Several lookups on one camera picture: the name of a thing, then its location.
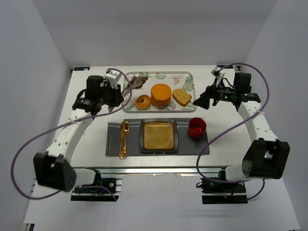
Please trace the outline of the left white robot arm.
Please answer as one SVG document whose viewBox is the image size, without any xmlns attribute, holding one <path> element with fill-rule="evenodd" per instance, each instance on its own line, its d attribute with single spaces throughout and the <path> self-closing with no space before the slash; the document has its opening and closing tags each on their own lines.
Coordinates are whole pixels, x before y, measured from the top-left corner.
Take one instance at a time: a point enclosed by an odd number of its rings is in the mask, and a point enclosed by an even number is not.
<svg viewBox="0 0 308 231">
<path fill-rule="evenodd" d="M 61 130 L 44 153 L 34 156 L 39 185 L 69 192 L 74 187 L 97 184 L 97 170 L 74 169 L 70 162 L 78 142 L 102 106 L 116 107 L 123 102 L 121 86 L 118 84 L 120 78 L 121 74 L 115 70 L 104 76 L 92 75 L 87 78 L 86 88 L 77 95 L 72 106 L 69 125 Z"/>
</svg>

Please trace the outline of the brown chocolate croissant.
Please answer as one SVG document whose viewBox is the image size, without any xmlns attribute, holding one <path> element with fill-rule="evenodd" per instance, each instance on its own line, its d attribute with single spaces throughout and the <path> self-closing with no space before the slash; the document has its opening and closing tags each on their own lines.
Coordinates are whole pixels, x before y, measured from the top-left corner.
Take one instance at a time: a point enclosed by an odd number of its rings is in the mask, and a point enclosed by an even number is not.
<svg viewBox="0 0 308 231">
<path fill-rule="evenodd" d="M 148 77 L 141 77 L 141 76 L 134 77 L 132 79 L 131 87 L 133 89 L 141 89 L 147 80 Z"/>
</svg>

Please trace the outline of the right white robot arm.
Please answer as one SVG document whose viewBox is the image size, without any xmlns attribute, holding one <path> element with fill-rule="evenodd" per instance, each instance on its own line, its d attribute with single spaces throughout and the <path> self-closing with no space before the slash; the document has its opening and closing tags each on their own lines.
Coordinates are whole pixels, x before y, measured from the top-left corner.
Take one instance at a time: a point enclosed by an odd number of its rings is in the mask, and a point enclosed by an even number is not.
<svg viewBox="0 0 308 231">
<path fill-rule="evenodd" d="M 208 109 L 219 101 L 232 103 L 247 128 L 251 145 L 241 163 L 220 171 L 224 181 L 235 182 L 251 179 L 280 179 L 287 162 L 290 146 L 281 141 L 271 130 L 262 114 L 260 97 L 251 92 L 251 74 L 236 73 L 231 87 L 223 83 L 224 75 L 212 71 L 215 80 L 195 100 L 195 106 Z"/>
</svg>

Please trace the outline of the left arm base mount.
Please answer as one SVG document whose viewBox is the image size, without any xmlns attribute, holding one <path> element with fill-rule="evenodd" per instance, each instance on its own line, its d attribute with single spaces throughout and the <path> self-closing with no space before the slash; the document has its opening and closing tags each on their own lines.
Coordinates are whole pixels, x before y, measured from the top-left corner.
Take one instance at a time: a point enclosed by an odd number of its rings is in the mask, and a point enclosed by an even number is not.
<svg viewBox="0 0 308 231">
<path fill-rule="evenodd" d="M 107 173 L 96 169 L 94 183 L 77 186 L 72 190 L 71 201 L 78 202 L 116 202 L 120 196 L 122 175 Z"/>
</svg>

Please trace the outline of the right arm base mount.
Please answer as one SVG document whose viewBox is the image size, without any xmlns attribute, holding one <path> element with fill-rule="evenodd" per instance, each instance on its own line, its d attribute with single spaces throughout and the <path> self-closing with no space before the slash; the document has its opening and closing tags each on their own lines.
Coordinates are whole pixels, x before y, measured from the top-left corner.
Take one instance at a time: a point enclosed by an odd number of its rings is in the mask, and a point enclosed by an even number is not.
<svg viewBox="0 0 308 231">
<path fill-rule="evenodd" d="M 202 167 L 202 174 L 215 180 L 226 180 L 225 167 Z M 247 204 L 246 187 L 244 184 L 213 182 L 204 177 L 196 183 L 201 189 L 204 205 L 235 205 Z"/>
</svg>

